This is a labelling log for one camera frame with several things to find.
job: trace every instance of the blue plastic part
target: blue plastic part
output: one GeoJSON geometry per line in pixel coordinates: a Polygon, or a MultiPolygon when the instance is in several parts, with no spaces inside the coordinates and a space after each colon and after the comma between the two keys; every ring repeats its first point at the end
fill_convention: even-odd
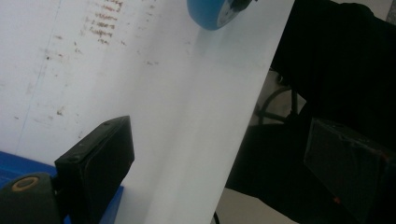
{"type": "MultiPolygon", "coordinates": [[[[53,166],[0,151],[0,188],[2,188],[8,181],[15,179],[20,175],[26,175],[34,172],[45,172],[51,176],[56,175],[56,169],[53,166]]],[[[114,223],[119,210],[122,192],[123,187],[120,186],[113,199],[108,204],[107,210],[103,214],[100,224],[114,223]]],[[[70,219],[67,217],[64,220],[64,224],[70,223],[70,219]]]]}
{"type": "Polygon", "coordinates": [[[187,8],[192,19],[206,30],[218,30],[226,23],[219,24],[219,14],[225,2],[233,0],[187,0],[187,8]]]}

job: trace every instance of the white surface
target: white surface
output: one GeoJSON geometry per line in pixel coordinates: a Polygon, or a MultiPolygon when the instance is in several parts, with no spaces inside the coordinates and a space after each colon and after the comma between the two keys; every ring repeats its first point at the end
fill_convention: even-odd
{"type": "Polygon", "coordinates": [[[2,1],[0,150],[52,164],[131,115],[117,223],[209,223],[292,1],[252,4],[208,32],[184,0],[2,1]]]}

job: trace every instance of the brown specks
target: brown specks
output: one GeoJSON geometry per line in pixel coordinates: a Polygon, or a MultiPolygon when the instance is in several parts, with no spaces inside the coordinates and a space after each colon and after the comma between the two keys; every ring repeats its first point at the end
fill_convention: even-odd
{"type": "Polygon", "coordinates": [[[78,54],[82,54],[82,52],[81,52],[81,50],[77,47],[77,42],[75,41],[74,42],[74,45],[75,45],[75,53],[78,53],[78,54]]]}
{"type": "Polygon", "coordinates": [[[120,0],[104,0],[102,5],[94,4],[96,9],[92,16],[86,18],[82,30],[96,35],[99,43],[109,45],[122,4],[120,0]]]}
{"type": "Polygon", "coordinates": [[[102,9],[108,10],[108,11],[115,11],[116,10],[114,7],[110,7],[110,6],[102,6],[102,9]]]}
{"type": "Polygon", "coordinates": [[[50,61],[52,63],[64,63],[64,60],[68,59],[68,55],[55,49],[45,49],[45,59],[49,61],[49,63],[50,61]]]}
{"type": "Polygon", "coordinates": [[[149,7],[148,7],[148,9],[150,9],[151,11],[147,11],[146,12],[146,14],[148,15],[148,16],[150,16],[150,17],[152,17],[154,14],[153,14],[153,9],[155,8],[155,6],[154,5],[150,5],[149,7]]]}
{"type": "Polygon", "coordinates": [[[108,42],[106,40],[104,40],[104,39],[98,39],[98,42],[101,42],[102,44],[108,45],[108,42]]]}
{"type": "Polygon", "coordinates": [[[60,109],[58,109],[56,111],[56,114],[59,116],[63,116],[64,115],[64,106],[62,106],[60,109]]]}
{"type": "Polygon", "coordinates": [[[104,23],[101,21],[97,22],[96,25],[98,25],[99,27],[110,28],[112,30],[114,30],[114,28],[116,28],[116,25],[114,25],[114,24],[107,24],[107,23],[104,23]]]}
{"type": "Polygon", "coordinates": [[[109,32],[106,32],[103,30],[95,30],[95,29],[93,29],[93,27],[90,28],[90,31],[95,35],[99,35],[99,37],[106,36],[106,35],[108,35],[110,37],[113,36],[113,34],[111,34],[109,32]]]}
{"type": "Polygon", "coordinates": [[[102,20],[105,20],[105,21],[117,21],[118,20],[117,18],[108,16],[107,14],[104,14],[104,13],[95,13],[95,16],[102,20]]]}

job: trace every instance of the blue base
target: blue base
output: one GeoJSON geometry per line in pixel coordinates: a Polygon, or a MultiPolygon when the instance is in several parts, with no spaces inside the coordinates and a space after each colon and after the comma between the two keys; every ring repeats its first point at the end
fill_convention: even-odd
{"type": "MultiPolygon", "coordinates": [[[[0,151],[0,188],[2,188],[8,181],[15,179],[20,175],[26,175],[34,172],[45,172],[52,176],[56,175],[56,169],[53,166],[37,161],[27,160],[25,158],[0,151]]],[[[100,224],[114,223],[119,210],[122,192],[123,187],[119,187],[108,205],[107,210],[103,214],[100,224]]],[[[64,220],[64,223],[70,223],[68,217],[64,220]]]]}

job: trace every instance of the floor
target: floor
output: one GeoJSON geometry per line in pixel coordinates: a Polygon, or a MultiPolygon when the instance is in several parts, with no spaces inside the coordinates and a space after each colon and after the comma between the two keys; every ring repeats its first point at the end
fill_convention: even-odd
{"type": "MultiPolygon", "coordinates": [[[[360,3],[369,7],[373,13],[381,20],[388,21],[396,25],[396,0],[334,0],[337,3],[360,3]]],[[[277,73],[270,71],[265,79],[263,91],[260,94],[258,104],[262,105],[268,96],[276,91],[277,73]]],[[[304,99],[299,97],[299,108],[304,105],[304,99]]],[[[287,116],[290,112],[290,92],[281,93],[269,105],[268,112],[281,116],[287,116]]],[[[252,116],[250,125],[257,124],[258,118],[252,116]]],[[[217,214],[221,224],[293,224],[287,217],[262,203],[256,198],[249,197],[239,192],[224,189],[219,200],[217,214]]]]}

